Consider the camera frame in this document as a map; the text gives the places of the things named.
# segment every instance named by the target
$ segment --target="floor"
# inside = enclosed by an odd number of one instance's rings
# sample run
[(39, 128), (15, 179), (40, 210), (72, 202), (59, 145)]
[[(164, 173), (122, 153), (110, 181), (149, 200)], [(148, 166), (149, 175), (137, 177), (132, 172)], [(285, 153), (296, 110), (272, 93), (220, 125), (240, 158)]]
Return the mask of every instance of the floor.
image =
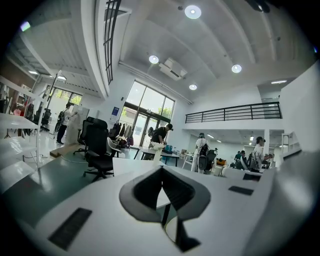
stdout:
[[(57, 204), (72, 196), (85, 186), (89, 185), (94, 178), (93, 175), (83, 177), (83, 172), (88, 169), (88, 163), (84, 160), (83, 153), (72, 152), (66, 154), (63, 158), (53, 158), (49, 152), (57, 147), (53, 136), (46, 131), (42, 131), (39, 137), (39, 148), (41, 163), (39, 170), (26, 176), (3, 194), (3, 199), (15, 216), (32, 227), (35, 227), (41, 217)], [(119, 157), (133, 159), (137, 153), (134, 149), (123, 149), (123, 154)], [(139, 152), (136, 159), (140, 159), (142, 153)], [(26, 158), (26, 162), (31, 167), (36, 167), (32, 158)], [(168, 158), (168, 166), (175, 166), (176, 160)], [(182, 168), (183, 159), (179, 159), (177, 166)], [(186, 170), (191, 169), (191, 165), (186, 164)], [(162, 215), (164, 207), (157, 209)], [(175, 216), (175, 211), (171, 207), (168, 221)]]

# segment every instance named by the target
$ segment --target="ceiling light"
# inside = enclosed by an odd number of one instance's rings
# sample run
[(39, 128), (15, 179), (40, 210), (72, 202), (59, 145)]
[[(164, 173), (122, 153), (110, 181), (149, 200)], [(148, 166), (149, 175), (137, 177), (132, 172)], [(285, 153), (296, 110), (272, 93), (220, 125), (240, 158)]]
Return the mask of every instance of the ceiling light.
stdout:
[(159, 62), (159, 58), (155, 55), (151, 55), (149, 57), (149, 61), (152, 63), (152, 64), (157, 64)]
[(185, 15), (190, 19), (198, 19), (201, 16), (201, 10), (198, 6), (189, 5), (184, 9)]
[(281, 81), (273, 81), (271, 82), (271, 84), (283, 84), (285, 83), (287, 80), (281, 80)]
[(233, 73), (240, 73), (242, 70), (242, 67), (239, 64), (235, 64), (231, 68)]
[(21, 24), (20, 29), (22, 30), (22, 32), (26, 31), (27, 29), (30, 28), (30, 24), (28, 21), (25, 21), (24, 23)]
[(192, 90), (192, 91), (194, 91), (194, 90), (197, 89), (197, 86), (196, 86), (195, 84), (191, 84), (191, 85), (189, 86), (189, 89)]

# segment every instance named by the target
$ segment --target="glass door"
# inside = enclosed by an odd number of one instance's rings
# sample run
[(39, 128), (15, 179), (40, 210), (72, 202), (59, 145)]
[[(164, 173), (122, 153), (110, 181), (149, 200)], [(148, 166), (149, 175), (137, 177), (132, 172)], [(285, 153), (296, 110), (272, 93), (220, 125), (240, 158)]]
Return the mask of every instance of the glass door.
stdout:
[(142, 138), (143, 139), (142, 147), (146, 147), (146, 148), (149, 147), (151, 138), (148, 136), (148, 131), (149, 131), (150, 127), (152, 127), (153, 130), (155, 130), (157, 127), (157, 123), (158, 123), (157, 119), (148, 117), (148, 122), (147, 122), (147, 127), (145, 130), (144, 138)]
[(135, 122), (135, 128), (133, 132), (133, 147), (138, 148), (141, 144), (141, 139), (144, 135), (145, 126), (148, 117), (144, 114), (139, 113)]

